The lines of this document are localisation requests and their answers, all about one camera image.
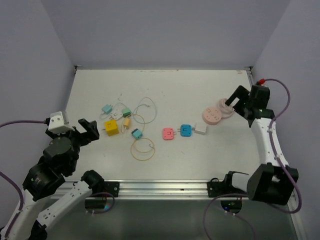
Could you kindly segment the yellow socket cube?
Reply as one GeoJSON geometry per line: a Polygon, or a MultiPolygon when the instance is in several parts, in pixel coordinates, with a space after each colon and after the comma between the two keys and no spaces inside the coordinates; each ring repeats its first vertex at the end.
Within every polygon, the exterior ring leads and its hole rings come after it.
{"type": "Polygon", "coordinates": [[[112,136],[115,136],[117,134],[119,134],[119,128],[118,128],[118,125],[117,125],[117,121],[112,119],[112,120],[108,120],[108,121],[105,121],[103,123],[103,128],[102,130],[109,136],[109,137],[112,137],[112,136]]]}

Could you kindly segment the teal charger plug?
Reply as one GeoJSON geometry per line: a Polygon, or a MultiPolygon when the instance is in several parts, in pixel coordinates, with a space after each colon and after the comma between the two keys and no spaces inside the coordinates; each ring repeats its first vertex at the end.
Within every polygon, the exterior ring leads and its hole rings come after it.
{"type": "Polygon", "coordinates": [[[113,111],[113,106],[111,104],[106,104],[101,108],[102,115],[109,115],[113,111]]]}

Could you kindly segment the yellow plug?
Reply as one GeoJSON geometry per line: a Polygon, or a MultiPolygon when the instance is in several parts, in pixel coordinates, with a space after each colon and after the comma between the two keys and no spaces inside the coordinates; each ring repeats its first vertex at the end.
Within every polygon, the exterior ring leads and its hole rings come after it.
{"type": "Polygon", "coordinates": [[[124,130],[127,130],[130,128],[130,124],[131,124],[131,119],[129,117],[126,117],[124,120],[123,120],[123,123],[122,123],[122,128],[124,130]]]}

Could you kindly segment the green plug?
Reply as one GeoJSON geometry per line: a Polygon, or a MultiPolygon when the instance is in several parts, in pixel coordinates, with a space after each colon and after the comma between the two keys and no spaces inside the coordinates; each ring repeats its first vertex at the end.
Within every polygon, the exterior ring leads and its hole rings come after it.
{"type": "Polygon", "coordinates": [[[121,112],[122,112],[122,116],[124,118],[126,118],[126,117],[128,117],[128,116],[130,116],[132,114],[132,111],[128,107],[123,108],[121,110],[121,112]]]}

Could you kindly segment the light blue plug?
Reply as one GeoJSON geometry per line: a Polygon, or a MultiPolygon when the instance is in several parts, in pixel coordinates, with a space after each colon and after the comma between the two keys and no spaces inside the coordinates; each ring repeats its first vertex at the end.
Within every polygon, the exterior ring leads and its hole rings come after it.
{"type": "Polygon", "coordinates": [[[143,132],[138,129],[138,128],[135,128],[132,132],[131,132],[131,135],[136,139],[136,140],[139,140],[143,137],[143,132]]]}

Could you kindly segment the white adapter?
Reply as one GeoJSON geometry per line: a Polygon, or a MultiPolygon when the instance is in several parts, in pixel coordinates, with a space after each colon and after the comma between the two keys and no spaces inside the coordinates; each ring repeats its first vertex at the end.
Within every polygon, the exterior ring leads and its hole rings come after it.
{"type": "Polygon", "coordinates": [[[199,135],[206,135],[208,125],[204,122],[197,122],[193,128],[194,132],[199,135]]]}

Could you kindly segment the blue socket cube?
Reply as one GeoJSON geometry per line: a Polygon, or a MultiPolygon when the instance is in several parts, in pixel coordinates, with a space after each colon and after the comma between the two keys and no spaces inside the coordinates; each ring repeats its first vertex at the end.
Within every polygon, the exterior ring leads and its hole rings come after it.
{"type": "Polygon", "coordinates": [[[193,132],[193,127],[190,124],[182,124],[178,129],[178,132],[182,137],[191,137],[193,132]]]}

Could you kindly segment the pink socket cube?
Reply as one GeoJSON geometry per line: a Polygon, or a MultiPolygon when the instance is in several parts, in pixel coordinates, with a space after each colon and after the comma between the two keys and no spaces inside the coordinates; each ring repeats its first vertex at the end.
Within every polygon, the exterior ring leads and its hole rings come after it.
{"type": "Polygon", "coordinates": [[[165,127],[162,129],[162,139],[165,141],[171,141],[175,138],[177,130],[172,127],[165,127]]]}

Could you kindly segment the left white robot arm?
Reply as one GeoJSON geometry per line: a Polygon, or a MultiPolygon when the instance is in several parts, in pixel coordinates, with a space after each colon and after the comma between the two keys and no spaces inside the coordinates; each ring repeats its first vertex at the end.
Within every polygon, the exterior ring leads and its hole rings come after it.
{"type": "Polygon", "coordinates": [[[78,120],[84,132],[66,124],[62,125],[62,129],[50,127],[53,123],[54,120],[49,118],[44,121],[44,124],[49,126],[45,133],[52,140],[43,150],[38,163],[28,171],[22,188],[4,173],[1,174],[1,177],[14,186],[19,195],[14,213],[1,229],[0,237],[3,240],[37,239],[51,223],[65,214],[72,204],[90,195],[96,197],[103,193],[103,177],[94,170],[88,170],[69,193],[44,209],[51,196],[65,182],[65,178],[75,172],[80,148],[100,138],[95,120],[78,120]]]}

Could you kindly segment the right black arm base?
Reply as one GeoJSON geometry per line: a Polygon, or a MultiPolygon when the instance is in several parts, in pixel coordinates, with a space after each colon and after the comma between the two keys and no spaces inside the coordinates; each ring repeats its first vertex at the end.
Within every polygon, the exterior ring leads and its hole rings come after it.
{"type": "Polygon", "coordinates": [[[206,183],[208,197],[215,198],[229,194],[247,197],[247,184],[249,178],[250,175],[248,173],[239,171],[229,171],[224,176],[223,180],[219,180],[217,177],[214,177],[206,183]]]}

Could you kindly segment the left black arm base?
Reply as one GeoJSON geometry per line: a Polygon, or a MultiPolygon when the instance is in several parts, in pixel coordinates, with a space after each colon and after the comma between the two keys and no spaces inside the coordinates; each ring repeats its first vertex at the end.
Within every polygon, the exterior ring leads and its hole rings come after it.
{"type": "Polygon", "coordinates": [[[88,184],[88,188],[92,190],[93,194],[105,192],[113,195],[115,198],[119,196],[120,182],[105,181],[95,170],[86,171],[80,180],[88,184]]]}

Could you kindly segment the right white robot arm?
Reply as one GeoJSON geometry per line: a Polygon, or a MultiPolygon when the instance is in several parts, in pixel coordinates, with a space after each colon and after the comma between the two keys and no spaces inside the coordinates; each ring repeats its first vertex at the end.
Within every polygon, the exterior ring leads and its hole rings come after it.
{"type": "Polygon", "coordinates": [[[299,173],[291,168],[285,159],[276,131],[274,111],[267,108],[270,89],[253,85],[247,90],[242,85],[226,100],[234,111],[248,122],[259,156],[259,166],[252,173],[230,171],[223,183],[223,192],[235,196],[240,190],[246,192],[250,200],[284,206],[288,203],[299,173]]]}

